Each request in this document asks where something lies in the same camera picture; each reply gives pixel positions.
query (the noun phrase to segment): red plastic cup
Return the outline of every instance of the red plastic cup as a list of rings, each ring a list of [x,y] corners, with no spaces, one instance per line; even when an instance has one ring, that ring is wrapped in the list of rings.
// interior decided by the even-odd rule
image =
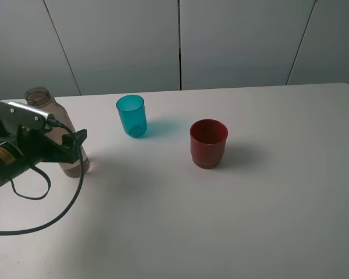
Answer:
[[[212,169],[222,159],[228,132],[224,124],[213,119],[195,122],[190,128],[190,151],[194,163]]]

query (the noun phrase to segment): white table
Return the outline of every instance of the white table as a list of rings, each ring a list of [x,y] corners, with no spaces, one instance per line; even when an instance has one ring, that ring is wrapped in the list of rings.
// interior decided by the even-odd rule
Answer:
[[[122,95],[58,98],[91,172],[71,211],[35,234],[0,237],[0,279],[349,279],[349,85],[144,93],[149,130],[121,127]],[[222,164],[194,165],[189,128],[229,129]],[[37,226],[70,201],[77,180],[57,164],[48,197],[0,188],[0,229]],[[32,171],[24,194],[45,191]]]

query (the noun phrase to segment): cup rim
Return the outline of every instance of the cup rim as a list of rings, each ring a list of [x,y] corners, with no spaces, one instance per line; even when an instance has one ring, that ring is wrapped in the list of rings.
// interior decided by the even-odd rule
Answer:
[[[141,104],[138,108],[136,108],[136,109],[131,109],[131,110],[122,110],[122,109],[119,109],[119,107],[118,107],[119,101],[122,100],[122,99],[124,99],[124,98],[128,98],[128,97],[130,97],[130,96],[139,97],[139,99],[142,101],[142,104]],[[136,95],[136,94],[130,94],[130,95],[122,96],[121,98],[119,98],[119,100],[116,101],[116,108],[117,108],[118,111],[120,111],[120,112],[134,112],[134,111],[136,111],[136,110],[142,108],[144,105],[145,105],[145,100],[144,100],[144,98],[142,98],[141,96]]]
[[[202,121],[212,121],[212,122],[215,122],[215,123],[217,123],[217,124],[220,124],[220,125],[225,129],[225,131],[226,131],[225,137],[223,137],[222,140],[220,140],[220,141],[218,141],[218,142],[215,142],[214,144],[206,144],[206,143],[204,143],[204,142],[201,142],[201,141],[197,140],[197,139],[195,138],[195,136],[193,135],[193,128],[194,128],[195,125],[197,125],[199,122],[202,122]],[[191,138],[192,138],[195,142],[197,142],[197,143],[199,143],[199,144],[203,144],[203,145],[215,145],[215,144],[219,144],[220,142],[223,142],[224,140],[226,140],[228,135],[229,135],[229,131],[228,131],[228,129],[226,128],[226,126],[225,126],[222,122],[220,122],[220,121],[218,121],[218,120],[215,120],[215,119],[201,119],[201,120],[196,121],[196,122],[195,122],[193,125],[191,125],[191,127],[190,127],[190,136],[191,136]]]

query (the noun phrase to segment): black cable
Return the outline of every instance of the black cable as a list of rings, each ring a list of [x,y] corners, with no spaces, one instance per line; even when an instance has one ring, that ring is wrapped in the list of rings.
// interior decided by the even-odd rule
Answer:
[[[80,145],[77,143],[77,139],[75,137],[75,135],[73,134],[73,132],[70,130],[69,127],[67,127],[66,125],[62,124],[61,122],[57,121],[57,120],[48,120],[48,124],[54,127],[60,127],[65,129],[72,137],[74,143],[75,143],[75,147],[79,156],[79,161],[80,161],[80,179],[79,179],[79,184],[77,186],[76,192],[74,194],[74,197],[72,198],[72,200],[70,201],[69,205],[67,205],[67,207],[64,209],[64,211],[61,212],[60,215],[58,215],[57,217],[55,217],[53,220],[51,220],[50,222],[41,225],[39,227],[35,227],[35,228],[29,228],[26,230],[18,230],[18,231],[0,231],[0,236],[8,236],[8,235],[22,235],[22,234],[31,234],[31,233],[35,233],[37,231],[41,231],[45,228],[50,227],[51,225],[55,224],[56,222],[58,222],[64,215],[66,215],[66,213],[70,210],[70,208],[73,206],[73,204],[75,203],[77,197],[79,196],[80,190],[81,190],[81,186],[83,185],[83,180],[84,180],[84,165],[83,165],[83,154],[81,152],[81,148]]]
[[[38,167],[35,167],[34,165],[32,165],[30,168],[31,168],[33,171],[35,171],[35,172],[37,172],[38,174],[40,174],[41,176],[43,176],[44,179],[47,181],[48,189],[47,189],[46,193],[45,193],[43,196],[39,196],[39,197],[24,196],[24,195],[22,195],[22,194],[20,194],[20,193],[17,192],[17,189],[16,189],[16,187],[15,187],[14,182],[13,182],[12,179],[10,179],[10,183],[12,184],[12,189],[13,189],[14,194],[16,194],[17,196],[20,196],[21,198],[24,198],[24,199],[30,199],[30,200],[32,200],[32,201],[40,201],[41,199],[44,199],[44,198],[48,195],[49,190],[51,189],[51,185],[52,185],[51,179],[49,178],[49,176],[47,176],[46,173],[44,173],[44,172],[43,172],[41,169],[39,169]]]

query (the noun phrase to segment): plastic bottle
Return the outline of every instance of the plastic bottle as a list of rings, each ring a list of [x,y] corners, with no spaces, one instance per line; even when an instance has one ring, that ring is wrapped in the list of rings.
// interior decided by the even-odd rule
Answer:
[[[54,97],[49,93],[49,91],[44,87],[36,87],[26,91],[26,101],[30,106],[34,106],[36,108],[40,108],[45,110],[46,112],[53,113],[58,117],[58,120],[62,121],[63,124],[68,126],[73,132],[75,132],[75,128],[72,125],[70,117],[66,111],[66,109],[58,104]],[[55,141],[57,144],[62,144],[62,136],[67,134],[62,128],[54,128],[49,133],[45,135],[51,140]],[[81,151],[83,153],[83,165],[84,165],[84,173],[89,169],[90,161],[84,151],[84,148],[81,147]],[[59,163],[63,172],[69,177],[80,177],[80,161],[76,161],[73,164],[68,163]]]

